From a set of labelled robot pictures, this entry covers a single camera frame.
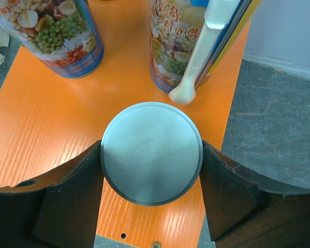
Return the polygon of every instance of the can lid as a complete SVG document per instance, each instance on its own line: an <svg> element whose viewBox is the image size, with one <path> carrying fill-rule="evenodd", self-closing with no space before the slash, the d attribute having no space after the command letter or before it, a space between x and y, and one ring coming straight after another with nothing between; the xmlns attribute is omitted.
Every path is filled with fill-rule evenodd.
<svg viewBox="0 0 310 248"><path fill-rule="evenodd" d="M186 193L202 160L202 140L193 121L160 102L123 110L101 141L101 165L110 186L145 206L167 204Z"/></svg>

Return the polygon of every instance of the can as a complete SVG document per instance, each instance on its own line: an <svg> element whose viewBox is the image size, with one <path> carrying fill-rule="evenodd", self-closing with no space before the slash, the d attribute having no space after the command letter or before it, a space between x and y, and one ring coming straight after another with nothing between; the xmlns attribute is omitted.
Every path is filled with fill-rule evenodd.
<svg viewBox="0 0 310 248"><path fill-rule="evenodd" d="M208 0L150 1L150 75L167 94L182 79L207 5Z"/></svg>
<svg viewBox="0 0 310 248"><path fill-rule="evenodd" d="M91 73L103 43L85 0L0 0L0 25L66 78Z"/></svg>

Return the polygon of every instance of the gray floor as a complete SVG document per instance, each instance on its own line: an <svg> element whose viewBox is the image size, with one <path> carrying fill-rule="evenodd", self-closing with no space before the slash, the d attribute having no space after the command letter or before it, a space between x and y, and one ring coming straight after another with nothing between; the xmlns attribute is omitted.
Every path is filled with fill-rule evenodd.
<svg viewBox="0 0 310 248"><path fill-rule="evenodd" d="M18 50L1 52L0 88ZM243 61L222 152L279 181L310 188L310 82ZM199 248L215 247L206 221ZM95 247L129 247L96 237Z"/></svg>

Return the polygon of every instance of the white wall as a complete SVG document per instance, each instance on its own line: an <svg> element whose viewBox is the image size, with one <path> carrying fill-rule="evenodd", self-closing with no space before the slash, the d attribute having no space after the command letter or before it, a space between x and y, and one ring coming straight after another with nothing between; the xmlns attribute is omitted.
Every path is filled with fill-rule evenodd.
<svg viewBox="0 0 310 248"><path fill-rule="evenodd" d="M310 0L263 0L244 58L310 78Z"/></svg>

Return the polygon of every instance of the nut image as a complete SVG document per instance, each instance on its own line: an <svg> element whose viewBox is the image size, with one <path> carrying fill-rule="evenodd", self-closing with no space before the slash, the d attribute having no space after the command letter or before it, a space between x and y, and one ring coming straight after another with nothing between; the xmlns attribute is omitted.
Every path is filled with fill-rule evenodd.
<svg viewBox="0 0 310 248"><path fill-rule="evenodd" d="M35 30L39 32L49 28L52 22L53 18L50 15L45 15L44 17L40 18L39 22L35 26Z"/></svg>
<svg viewBox="0 0 310 248"><path fill-rule="evenodd" d="M38 23L38 13L34 10L25 9L19 14L17 22L21 27L34 27Z"/></svg>
<svg viewBox="0 0 310 248"><path fill-rule="evenodd" d="M184 51L191 53L193 51L194 45L189 45L189 44L186 44L186 43L182 43L181 47L183 48Z"/></svg>
<svg viewBox="0 0 310 248"><path fill-rule="evenodd" d="M57 12L61 15L68 16L75 13L76 4L72 0L67 0L57 6Z"/></svg>
<svg viewBox="0 0 310 248"><path fill-rule="evenodd" d="M166 34L165 30L159 29L159 30L158 30L158 33L159 33L159 35L160 35L161 37L167 38L167 34Z"/></svg>
<svg viewBox="0 0 310 248"><path fill-rule="evenodd" d="M188 60L189 60L189 58L190 58L190 54L189 54L189 53L184 53L184 52L178 52L178 51L176 51L176 52L174 53L174 58L175 58L175 60L177 60L177 61L186 63L186 62L188 62Z"/></svg>
<svg viewBox="0 0 310 248"><path fill-rule="evenodd" d="M57 12L57 6L54 7L54 17L58 19L62 19L65 17L64 15L61 15Z"/></svg>
<svg viewBox="0 0 310 248"><path fill-rule="evenodd" d="M3 14L3 17L6 20L9 20L15 14L16 14L15 11L13 9L11 9L11 12L7 11L5 14Z"/></svg>
<svg viewBox="0 0 310 248"><path fill-rule="evenodd" d="M19 32L19 35L23 38L29 37L29 35L27 35L25 32Z"/></svg>
<svg viewBox="0 0 310 248"><path fill-rule="evenodd" d="M20 7L13 7L12 10L16 13L21 13L23 11Z"/></svg>
<svg viewBox="0 0 310 248"><path fill-rule="evenodd" d="M30 9L36 10L36 9L39 9L39 8L41 8L41 4L33 4Z"/></svg>
<svg viewBox="0 0 310 248"><path fill-rule="evenodd" d="M37 32L33 28L22 27L21 31L24 33L27 33L28 35L30 35L32 37L37 37Z"/></svg>
<svg viewBox="0 0 310 248"><path fill-rule="evenodd" d="M21 8L22 10L26 9L26 5L24 1L19 1L16 7Z"/></svg>
<svg viewBox="0 0 310 248"><path fill-rule="evenodd" d="M9 21L10 22L14 22L17 20L17 18L19 17L19 14L18 13L15 13L12 17L9 18Z"/></svg>
<svg viewBox="0 0 310 248"><path fill-rule="evenodd" d="M34 2L35 2L35 1L27 1L27 3L26 3L26 8L27 8L27 9L30 9L31 6L34 4Z"/></svg>

